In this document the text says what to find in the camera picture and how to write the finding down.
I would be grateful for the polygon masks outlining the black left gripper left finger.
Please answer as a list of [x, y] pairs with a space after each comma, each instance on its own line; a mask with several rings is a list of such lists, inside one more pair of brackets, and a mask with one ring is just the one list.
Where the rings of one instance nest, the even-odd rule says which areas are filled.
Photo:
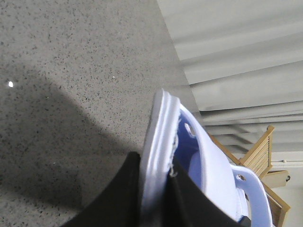
[[102, 193], [64, 227], [137, 227], [140, 155], [130, 152]]

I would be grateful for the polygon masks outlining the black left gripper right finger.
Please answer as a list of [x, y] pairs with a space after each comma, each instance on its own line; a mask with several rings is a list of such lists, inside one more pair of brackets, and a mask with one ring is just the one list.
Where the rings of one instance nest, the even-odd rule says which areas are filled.
[[228, 217], [214, 205], [190, 179], [178, 162], [171, 178], [171, 225], [173, 227], [247, 227], [249, 218]]

